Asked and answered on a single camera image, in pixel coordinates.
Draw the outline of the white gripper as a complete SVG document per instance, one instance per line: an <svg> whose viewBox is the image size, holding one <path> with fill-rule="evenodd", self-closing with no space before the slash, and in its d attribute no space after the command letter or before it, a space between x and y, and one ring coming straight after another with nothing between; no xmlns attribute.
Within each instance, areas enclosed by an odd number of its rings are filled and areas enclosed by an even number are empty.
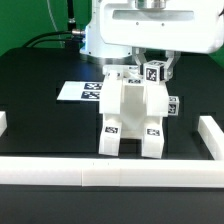
<svg viewBox="0 0 224 224"><path fill-rule="evenodd" d="M145 48L167 50L164 79L170 80L180 52L209 54L224 44L224 0L166 0L163 9L140 2L103 0L100 4L102 39L133 47L139 75L147 62Z"/></svg>

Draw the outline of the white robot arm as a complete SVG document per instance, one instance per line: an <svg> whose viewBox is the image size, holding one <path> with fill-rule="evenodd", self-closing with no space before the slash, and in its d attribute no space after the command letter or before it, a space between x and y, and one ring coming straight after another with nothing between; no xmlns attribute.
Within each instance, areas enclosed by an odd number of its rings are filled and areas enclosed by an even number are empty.
<svg viewBox="0 0 224 224"><path fill-rule="evenodd" d="M224 44L224 0L93 0L81 53L123 58L133 48L158 49L172 77L182 52L210 54Z"/></svg>

